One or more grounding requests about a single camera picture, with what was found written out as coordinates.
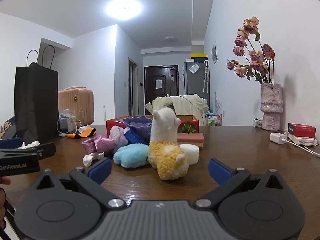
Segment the person left hand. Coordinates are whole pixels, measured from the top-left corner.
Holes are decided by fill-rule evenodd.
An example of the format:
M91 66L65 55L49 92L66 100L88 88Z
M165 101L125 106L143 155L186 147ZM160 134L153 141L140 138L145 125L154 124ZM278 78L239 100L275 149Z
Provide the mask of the person left hand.
M10 185L11 184L11 179L9 177L1 177L1 185ZM4 221L6 209L4 207L4 203L6 200L6 194L4 189L1 187L0 188L0 221L1 221L1 228L5 229L6 223Z

